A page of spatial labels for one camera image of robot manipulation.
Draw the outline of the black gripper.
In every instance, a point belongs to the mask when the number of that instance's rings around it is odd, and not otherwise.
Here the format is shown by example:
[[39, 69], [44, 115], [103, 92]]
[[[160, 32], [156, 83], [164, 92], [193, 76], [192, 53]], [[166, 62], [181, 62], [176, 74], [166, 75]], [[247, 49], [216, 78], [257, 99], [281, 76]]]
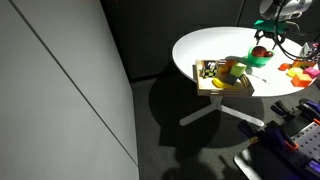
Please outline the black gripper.
[[274, 42], [272, 49], [275, 49], [276, 46], [281, 46], [281, 44], [285, 41], [285, 35], [283, 33], [286, 33], [288, 30], [285, 22], [276, 22], [275, 20], [257, 20], [253, 27], [257, 29], [254, 35], [254, 38], [256, 39], [256, 45], [259, 44], [260, 39], [263, 37], [262, 31], [268, 33], [278, 33], [274, 34], [272, 37]]

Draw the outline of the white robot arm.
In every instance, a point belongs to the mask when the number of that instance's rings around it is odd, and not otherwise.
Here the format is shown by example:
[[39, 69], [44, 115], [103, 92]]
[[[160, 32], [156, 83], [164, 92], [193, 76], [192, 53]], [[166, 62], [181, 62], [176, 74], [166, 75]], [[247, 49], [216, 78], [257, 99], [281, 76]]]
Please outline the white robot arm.
[[274, 45], [282, 44], [289, 32], [288, 21], [301, 17], [313, 2], [314, 0], [262, 0], [259, 13], [263, 20], [257, 20], [253, 25], [256, 44], [263, 37], [272, 39]]

